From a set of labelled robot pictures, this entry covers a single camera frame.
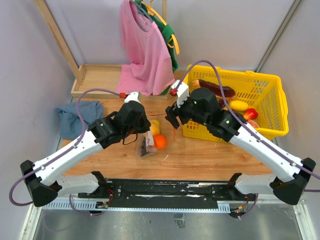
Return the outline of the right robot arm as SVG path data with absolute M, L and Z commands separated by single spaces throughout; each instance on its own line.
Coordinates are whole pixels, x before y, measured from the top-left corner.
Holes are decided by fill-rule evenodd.
M 216 138 L 245 150 L 271 171 L 267 175 L 235 173 L 226 188 L 227 196 L 238 200 L 248 194 L 273 194 L 282 202 L 297 205 L 316 166 L 307 157 L 301 159 L 281 149 L 258 133 L 244 118 L 223 110 L 216 95 L 207 88 L 189 92 L 189 87 L 173 87 L 176 102 L 166 108 L 166 119 L 177 129 L 193 121 Z

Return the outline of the clear zip top bag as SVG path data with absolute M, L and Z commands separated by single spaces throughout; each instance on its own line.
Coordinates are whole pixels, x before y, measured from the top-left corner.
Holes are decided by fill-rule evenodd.
M 164 112 L 147 116 L 151 126 L 146 133 L 138 136 L 135 143 L 135 156 L 138 159 L 168 150 L 176 141 L 177 130 L 165 119 L 165 116 Z

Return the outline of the orange tangerine toy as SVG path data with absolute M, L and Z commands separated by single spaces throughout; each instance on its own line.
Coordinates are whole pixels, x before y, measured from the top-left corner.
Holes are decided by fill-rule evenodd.
M 167 139 L 163 134 L 153 136 L 154 147 L 160 151 L 167 147 Z

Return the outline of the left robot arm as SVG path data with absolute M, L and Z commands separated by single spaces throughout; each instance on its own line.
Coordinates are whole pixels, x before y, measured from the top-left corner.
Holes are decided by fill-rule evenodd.
M 144 106 L 131 100 L 119 111 L 92 123 L 83 138 L 76 138 L 40 161 L 25 160 L 20 169 L 33 204 L 42 207 L 57 197 L 73 194 L 81 198 L 106 197 L 110 186 L 99 171 L 78 176 L 64 173 L 85 158 L 113 144 L 123 143 L 130 135 L 146 133 L 150 126 Z

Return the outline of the dark small grape bunch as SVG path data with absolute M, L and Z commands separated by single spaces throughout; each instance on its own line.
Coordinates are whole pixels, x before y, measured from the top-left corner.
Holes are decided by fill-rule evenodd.
M 153 153 L 152 149 L 149 146 L 147 146 L 147 140 L 146 140 L 146 137 L 144 136 L 142 138 L 142 142 L 138 150 L 138 155 L 139 157 L 144 158 L 144 157 L 150 156 L 152 153 Z

